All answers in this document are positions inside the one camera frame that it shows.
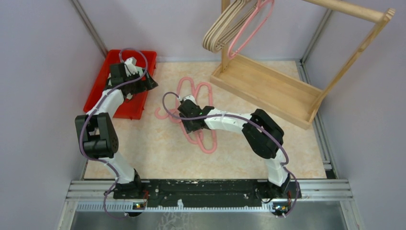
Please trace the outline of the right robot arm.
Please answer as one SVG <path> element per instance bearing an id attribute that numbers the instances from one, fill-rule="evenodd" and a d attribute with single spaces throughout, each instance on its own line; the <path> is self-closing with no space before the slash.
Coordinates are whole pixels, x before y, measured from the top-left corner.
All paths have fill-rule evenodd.
<path id="1" fill-rule="evenodd" d="M 270 193 L 283 197 L 289 189 L 290 173 L 284 166 L 289 157 L 282 147 L 284 131 L 262 109 L 249 114 L 221 111 L 213 106 L 201 108 L 193 98 L 184 98 L 177 110 L 187 133 L 201 129 L 225 130 L 245 137 L 255 154 L 265 160 Z"/>

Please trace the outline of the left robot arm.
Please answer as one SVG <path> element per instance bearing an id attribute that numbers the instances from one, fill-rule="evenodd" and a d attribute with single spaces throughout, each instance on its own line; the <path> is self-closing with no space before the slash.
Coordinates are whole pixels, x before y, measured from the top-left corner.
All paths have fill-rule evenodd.
<path id="1" fill-rule="evenodd" d="M 119 153 L 119 138 L 112 118 L 128 96 L 147 92 L 158 84 L 148 68 L 120 62 L 110 65 L 100 99 L 85 115 L 75 118 L 81 154 L 91 161 L 102 163 L 114 175 L 116 190 L 124 189 L 131 198 L 138 198 L 144 186 L 137 171 Z"/>

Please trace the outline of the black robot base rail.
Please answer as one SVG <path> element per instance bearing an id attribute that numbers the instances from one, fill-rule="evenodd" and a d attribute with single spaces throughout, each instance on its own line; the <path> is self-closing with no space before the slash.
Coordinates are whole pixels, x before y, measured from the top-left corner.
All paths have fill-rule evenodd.
<path id="1" fill-rule="evenodd" d="M 150 179 L 117 184 L 111 193 L 115 199 L 141 199 L 147 207 L 185 208 L 259 207 L 277 199 L 292 204 L 302 197 L 294 180 L 279 188 L 261 179 Z"/>

